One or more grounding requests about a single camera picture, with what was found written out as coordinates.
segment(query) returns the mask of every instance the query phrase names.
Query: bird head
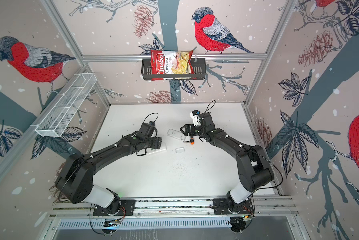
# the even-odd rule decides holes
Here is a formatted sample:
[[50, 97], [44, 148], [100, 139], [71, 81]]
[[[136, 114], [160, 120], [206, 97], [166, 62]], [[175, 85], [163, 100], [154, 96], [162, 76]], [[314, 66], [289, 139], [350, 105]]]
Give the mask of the bird head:
[[13, 54], [11, 48], [14, 44], [19, 41], [16, 38], [11, 36], [4, 36], [0, 38], [0, 60], [3, 61], [7, 59], [8, 61], [13, 61]]
[[211, 10], [210, 7], [201, 7], [194, 12], [191, 20], [195, 20], [197, 23], [199, 23], [202, 20], [202, 18], [205, 17], [206, 15], [213, 15], [213, 14], [214, 14], [213, 10]]

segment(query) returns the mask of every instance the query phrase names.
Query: bird wing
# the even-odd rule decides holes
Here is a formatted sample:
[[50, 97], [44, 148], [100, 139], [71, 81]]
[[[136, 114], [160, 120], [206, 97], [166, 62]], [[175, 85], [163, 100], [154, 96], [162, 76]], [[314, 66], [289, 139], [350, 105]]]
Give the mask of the bird wing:
[[230, 34], [230, 30], [226, 26], [222, 25], [216, 17], [214, 18], [214, 22], [211, 26], [205, 27], [202, 30], [212, 40], [219, 42], [223, 42], [221, 40]]
[[47, 48], [38, 48], [24, 43], [29, 57], [25, 60], [25, 65], [32, 68], [46, 68], [50, 66], [52, 55]]

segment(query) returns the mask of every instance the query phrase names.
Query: black metal basket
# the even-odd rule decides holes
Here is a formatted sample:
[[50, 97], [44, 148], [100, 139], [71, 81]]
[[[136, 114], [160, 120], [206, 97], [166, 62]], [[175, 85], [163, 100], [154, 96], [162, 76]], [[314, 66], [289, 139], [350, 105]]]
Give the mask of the black metal basket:
[[145, 58], [142, 60], [142, 69], [141, 73], [144, 80], [151, 80], [153, 78], [169, 78], [165, 80], [175, 80], [176, 78], [181, 78], [180, 80], [203, 80], [206, 77], [206, 61], [204, 58], [191, 58], [190, 64], [193, 67], [194, 74], [151, 74], [152, 67], [150, 64], [150, 58]]

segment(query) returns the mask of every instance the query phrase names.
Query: bird beak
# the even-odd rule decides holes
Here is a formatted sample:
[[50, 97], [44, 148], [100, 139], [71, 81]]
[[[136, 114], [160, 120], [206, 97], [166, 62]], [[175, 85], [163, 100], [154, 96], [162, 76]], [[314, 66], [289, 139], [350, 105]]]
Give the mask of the bird beak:
[[1, 60], [1, 62], [4, 60], [4, 57], [2, 56], [1, 52], [0, 52], [0, 60]]

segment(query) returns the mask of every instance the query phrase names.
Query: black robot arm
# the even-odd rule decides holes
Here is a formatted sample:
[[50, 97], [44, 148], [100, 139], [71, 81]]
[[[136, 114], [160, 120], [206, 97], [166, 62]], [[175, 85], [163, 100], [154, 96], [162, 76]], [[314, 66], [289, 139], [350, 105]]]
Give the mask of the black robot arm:
[[160, 149], [162, 138], [152, 137], [154, 132], [157, 135], [154, 122], [143, 123], [138, 131], [123, 136], [115, 144], [81, 157], [71, 155], [55, 182], [57, 189], [74, 204], [83, 201], [93, 188], [93, 175], [100, 169], [140, 150], [145, 150], [139, 155], [143, 156], [147, 148]]

